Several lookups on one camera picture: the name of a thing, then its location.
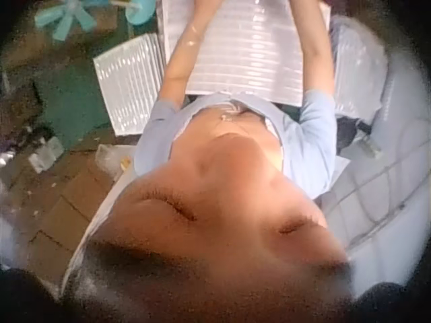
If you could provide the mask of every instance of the floor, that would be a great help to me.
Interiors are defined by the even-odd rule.
[[[48,123],[66,149],[86,133],[109,123],[92,59],[129,39],[130,30],[124,15],[119,14],[116,32],[92,44],[85,56],[62,70],[46,71],[36,80],[44,104],[40,121]],[[156,29],[155,19],[132,28],[133,35]]]

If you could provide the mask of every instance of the black hair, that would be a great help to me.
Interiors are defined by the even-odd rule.
[[[349,293],[345,292],[350,266],[307,267],[310,280],[305,283],[304,295],[303,286],[293,282],[281,291],[267,289],[239,298],[230,297],[228,291],[219,303],[211,293],[193,288],[204,288],[205,275],[199,264],[106,242],[90,242],[80,268],[67,282],[63,305],[77,322],[91,323],[335,322],[334,319],[342,318],[350,303]],[[330,282],[320,284],[322,280]],[[300,290],[300,297],[291,288]],[[307,293],[314,292],[324,293],[324,302],[308,302]],[[200,305],[193,306],[187,300],[190,295],[193,299],[199,295]],[[179,300],[186,307],[178,306]]]

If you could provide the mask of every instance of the person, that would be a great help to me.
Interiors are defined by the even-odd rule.
[[[319,2],[290,0],[304,53],[299,123],[246,94],[181,108],[222,3],[195,0],[137,145],[139,177],[67,282],[63,302],[84,322],[336,322],[349,308],[345,252],[312,201],[336,146]]]

